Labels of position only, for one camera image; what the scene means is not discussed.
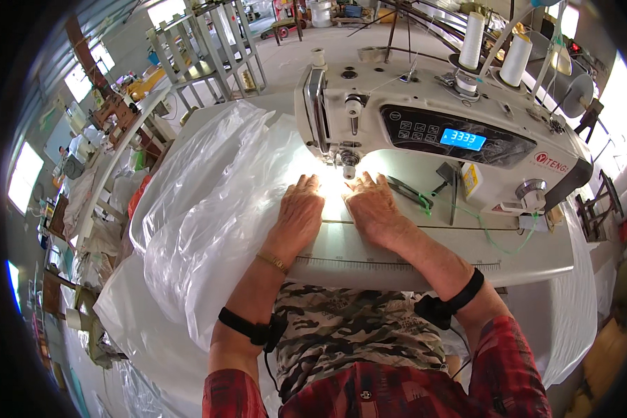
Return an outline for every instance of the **black wrist strap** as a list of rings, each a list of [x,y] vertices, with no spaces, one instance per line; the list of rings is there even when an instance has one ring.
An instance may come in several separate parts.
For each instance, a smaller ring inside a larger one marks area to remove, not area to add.
[[[251,344],[264,346],[263,349],[266,353],[274,351],[276,344],[279,343],[281,336],[284,335],[285,329],[288,327],[288,321],[275,314],[272,314],[268,324],[253,324],[225,306],[220,310],[218,320],[240,334],[249,337]]]
[[[484,281],[483,273],[474,268],[474,274],[460,293],[446,302],[438,297],[425,295],[416,303],[414,311],[435,327],[447,330],[451,328],[451,317],[476,296]]]

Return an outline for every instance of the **bucket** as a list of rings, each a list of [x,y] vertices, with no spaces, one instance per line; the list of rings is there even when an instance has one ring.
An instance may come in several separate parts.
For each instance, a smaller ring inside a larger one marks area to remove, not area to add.
[[[314,28],[328,28],[332,26],[332,20],[330,20],[332,3],[329,1],[311,3],[309,7],[311,8],[311,22]]]

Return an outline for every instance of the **green string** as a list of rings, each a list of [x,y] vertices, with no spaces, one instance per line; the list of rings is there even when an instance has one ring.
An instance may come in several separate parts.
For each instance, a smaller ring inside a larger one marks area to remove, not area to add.
[[[473,213],[473,212],[471,212],[471,211],[469,211],[469,210],[467,210],[467,209],[465,209],[463,207],[460,207],[460,206],[457,206],[457,205],[453,205],[451,202],[440,198],[437,193],[429,192],[427,194],[429,194],[430,196],[434,196],[434,197],[438,198],[440,201],[446,202],[449,205],[451,205],[452,207],[454,207],[456,209],[460,209],[461,211],[464,211],[464,212],[470,214],[471,216],[475,217],[478,220],[481,228],[483,228],[483,232],[485,233],[485,238],[490,242],[490,244],[492,244],[495,248],[497,248],[498,250],[500,250],[504,254],[508,254],[508,255],[517,254],[518,251],[520,251],[522,249],[522,247],[524,247],[525,244],[527,244],[527,241],[529,241],[529,239],[531,238],[532,234],[534,233],[534,230],[536,228],[536,222],[538,221],[538,218],[539,218],[539,214],[538,213],[532,213],[532,218],[534,219],[534,224],[532,225],[532,228],[529,230],[529,233],[527,234],[527,237],[525,238],[525,241],[523,241],[523,243],[520,244],[520,246],[518,248],[516,248],[513,251],[510,251],[508,249],[504,249],[504,248],[500,247],[499,244],[494,242],[494,240],[490,236],[490,231],[485,227],[485,222],[483,221],[483,218],[481,217],[481,215],[477,215],[476,213]],[[425,213],[427,214],[428,217],[430,217],[431,216],[430,205],[427,203],[427,200],[425,200],[425,197],[423,195],[421,195],[420,193],[418,194],[418,198],[420,199],[421,202],[423,202],[425,204],[425,208],[424,208],[425,209]]]
[[[421,195],[420,193],[418,193],[418,200],[420,200],[420,202],[425,205],[425,207],[420,207],[420,210],[425,212],[425,214],[427,215],[427,217],[432,217],[432,211],[430,211],[430,204],[428,203],[427,199],[425,198],[425,196]]]

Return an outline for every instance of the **wrist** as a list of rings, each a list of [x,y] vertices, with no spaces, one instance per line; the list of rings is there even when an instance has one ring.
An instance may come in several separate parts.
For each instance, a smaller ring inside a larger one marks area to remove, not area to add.
[[[423,248],[423,239],[427,239],[427,234],[421,231],[415,223],[403,217],[397,223],[394,232],[395,238],[389,250],[409,262],[414,255],[422,254],[419,249]]]
[[[297,257],[301,251],[301,249],[297,248],[289,239],[285,238],[284,233],[275,229],[269,231],[268,238],[265,240],[260,250],[281,260],[288,269],[290,269],[290,266],[295,261],[295,257]]]

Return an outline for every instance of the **metal rack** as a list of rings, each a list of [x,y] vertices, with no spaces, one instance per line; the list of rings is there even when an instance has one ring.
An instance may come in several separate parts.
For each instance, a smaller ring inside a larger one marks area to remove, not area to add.
[[[249,20],[241,5],[240,7],[237,7],[236,4],[233,5],[233,0],[222,0],[205,5],[196,5],[194,8],[189,0],[184,0],[184,3],[186,4],[186,9],[184,10],[183,16],[179,14],[172,16],[173,21],[169,23],[161,22],[159,28],[147,30],[146,35],[150,39],[167,77],[172,82],[172,88],[176,91],[176,94],[182,100],[186,109],[188,111],[191,110],[191,105],[183,95],[183,91],[187,87],[191,88],[192,95],[197,100],[199,107],[204,107],[202,99],[193,87],[194,84],[200,82],[204,82],[207,85],[209,93],[211,93],[215,103],[228,102],[234,99],[228,81],[230,77],[234,78],[240,95],[243,98],[248,97],[249,92],[243,88],[239,74],[239,69],[244,65],[246,65],[251,79],[256,84],[255,90],[260,94],[261,90],[264,90],[267,86],[267,79],[262,63],[260,62],[258,51],[255,47],[255,42],[251,36]],[[221,13],[224,13],[224,18],[229,24],[236,41],[236,51],[233,50],[223,30]],[[212,34],[209,31],[209,26],[205,19],[205,15],[207,14],[216,29],[216,36],[221,45],[220,49],[217,49],[212,42]],[[199,46],[199,55],[196,54],[193,49],[191,39],[188,37],[188,29],[190,29],[193,39],[195,39],[195,42]],[[170,64],[170,56],[167,55],[165,49],[162,47],[161,36],[165,39],[171,51],[171,57],[179,69],[178,73]],[[181,38],[186,54],[191,60],[190,64],[186,64],[186,59],[179,50],[176,43],[177,36]],[[237,52],[240,54],[239,59],[235,58]],[[251,58],[255,58],[260,71],[262,85],[258,83],[255,77],[255,72],[250,61]],[[214,89],[211,80],[216,82],[220,94]]]

